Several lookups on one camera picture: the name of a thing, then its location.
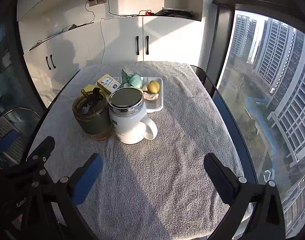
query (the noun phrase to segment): sunlight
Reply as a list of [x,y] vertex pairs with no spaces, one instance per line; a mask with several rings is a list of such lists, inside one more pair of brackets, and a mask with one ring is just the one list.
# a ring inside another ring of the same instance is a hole
[[140,10],[158,12],[165,6],[165,0],[118,0],[119,14],[138,14]]

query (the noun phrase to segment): plastic tray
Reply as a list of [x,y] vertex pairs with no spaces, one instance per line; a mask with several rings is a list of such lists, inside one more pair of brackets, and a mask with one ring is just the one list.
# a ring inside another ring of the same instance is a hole
[[[158,77],[142,77],[142,84],[148,85],[151,80],[155,80],[160,85],[160,90],[158,92],[159,96],[156,100],[149,101],[145,100],[147,113],[153,113],[160,111],[164,107],[164,86],[161,78]],[[121,77],[114,77],[118,82],[122,83]]]

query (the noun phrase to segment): lemon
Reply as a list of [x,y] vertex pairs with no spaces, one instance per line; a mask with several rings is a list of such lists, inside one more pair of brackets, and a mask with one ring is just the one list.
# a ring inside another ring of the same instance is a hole
[[158,93],[160,89],[160,85],[157,81],[151,80],[149,82],[148,89],[150,93]]

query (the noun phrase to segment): white wall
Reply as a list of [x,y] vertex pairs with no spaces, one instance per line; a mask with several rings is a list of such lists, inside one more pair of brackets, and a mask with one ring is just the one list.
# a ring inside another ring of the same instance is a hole
[[[29,50],[38,40],[59,33],[64,27],[88,23],[93,19],[93,14],[85,10],[88,0],[67,0],[60,5],[40,14],[27,14],[19,21],[20,36],[24,52]],[[193,8],[197,8],[198,0],[190,0]],[[187,9],[187,0],[109,0],[110,12],[115,14],[138,14],[140,10],[151,9],[157,12],[162,7]],[[101,18],[113,17],[108,14],[108,3],[89,7],[94,11],[95,22]]]

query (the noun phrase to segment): cabinet handle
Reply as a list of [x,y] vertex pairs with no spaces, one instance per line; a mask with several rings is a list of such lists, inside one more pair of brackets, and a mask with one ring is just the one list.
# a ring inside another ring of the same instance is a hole
[[46,56],[46,62],[47,62],[49,70],[51,70],[51,67],[49,66],[49,63],[48,63],[48,56]]
[[137,55],[139,55],[139,36],[136,36],[137,41]]
[[52,54],[50,54],[50,59],[51,59],[51,63],[53,64],[54,68],[56,68],[56,66],[54,65],[54,62],[52,61]]
[[146,45],[146,55],[149,55],[149,36],[146,36],[147,45]]

